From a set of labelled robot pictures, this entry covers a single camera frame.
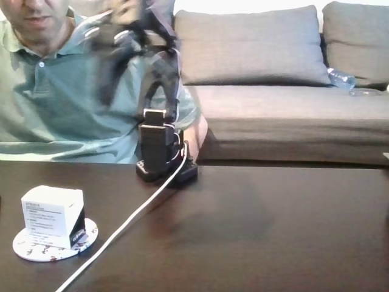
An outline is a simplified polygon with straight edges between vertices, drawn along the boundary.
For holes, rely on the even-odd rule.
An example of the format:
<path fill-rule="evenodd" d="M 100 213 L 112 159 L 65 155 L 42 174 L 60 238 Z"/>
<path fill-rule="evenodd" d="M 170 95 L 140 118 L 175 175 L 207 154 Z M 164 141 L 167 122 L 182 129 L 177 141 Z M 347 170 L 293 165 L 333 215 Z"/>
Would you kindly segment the person's hand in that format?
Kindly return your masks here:
<path fill-rule="evenodd" d="M 109 8 L 111 9 L 110 22 L 117 25 L 127 25 L 138 22 L 140 19 L 139 9 L 140 0 L 112 0 Z"/>

